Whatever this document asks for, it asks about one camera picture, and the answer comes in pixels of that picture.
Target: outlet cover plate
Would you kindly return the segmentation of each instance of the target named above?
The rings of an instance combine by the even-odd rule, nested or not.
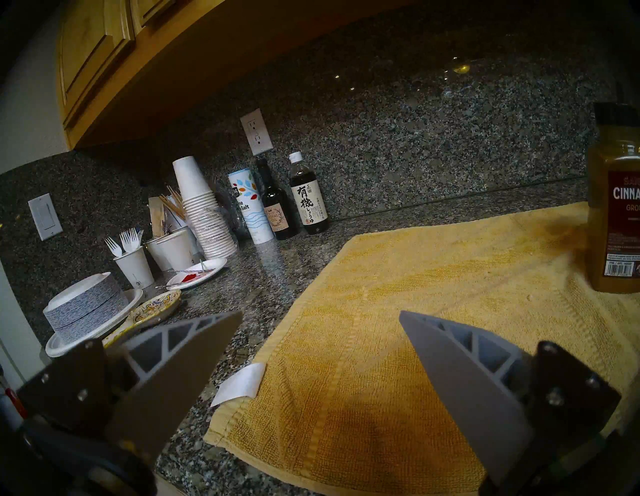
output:
[[[242,116],[240,122],[242,122],[246,139],[249,141],[254,157],[273,148],[260,109]]]
[[[41,241],[62,232],[62,226],[60,225],[60,220],[58,220],[56,210],[53,208],[50,194],[47,193],[29,200],[29,209],[31,210],[33,221],[36,223]]]

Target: red object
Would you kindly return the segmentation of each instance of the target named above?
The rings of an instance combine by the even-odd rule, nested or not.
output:
[[[22,401],[20,401],[20,398],[18,398],[18,395],[15,393],[15,391],[13,391],[13,389],[11,388],[7,388],[4,390],[4,394],[6,394],[9,397],[9,399],[11,400],[11,403],[13,403],[15,409],[18,411],[20,416],[23,419],[26,419],[29,415],[27,414],[27,410],[22,404]]]

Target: stack of paper cups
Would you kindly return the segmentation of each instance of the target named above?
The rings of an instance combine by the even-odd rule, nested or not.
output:
[[[249,228],[249,234],[255,244],[265,243],[274,238],[271,225],[264,213],[262,200],[258,195],[253,173],[250,169],[242,169],[229,174],[229,182],[236,201]]]
[[[207,259],[228,257],[237,250],[229,227],[218,214],[218,202],[193,157],[173,162],[189,225]]]

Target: plastic fork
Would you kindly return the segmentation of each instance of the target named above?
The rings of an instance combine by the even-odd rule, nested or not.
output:
[[[144,231],[138,232],[135,228],[127,229],[126,231],[122,231],[120,233],[120,241],[122,242],[122,247],[127,253],[135,252],[140,247],[140,241],[142,240],[142,233]]]
[[[107,239],[105,239],[104,242],[107,244],[107,246],[111,250],[111,253],[113,253],[114,257],[121,257],[122,256],[122,248],[120,247],[120,245],[118,243],[116,243],[113,240],[113,238],[111,236],[109,236]]]

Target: cinnamon spice container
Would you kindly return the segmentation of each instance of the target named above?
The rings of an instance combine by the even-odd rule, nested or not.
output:
[[[594,103],[600,141],[589,148],[587,275],[596,291],[640,291],[640,117]]]

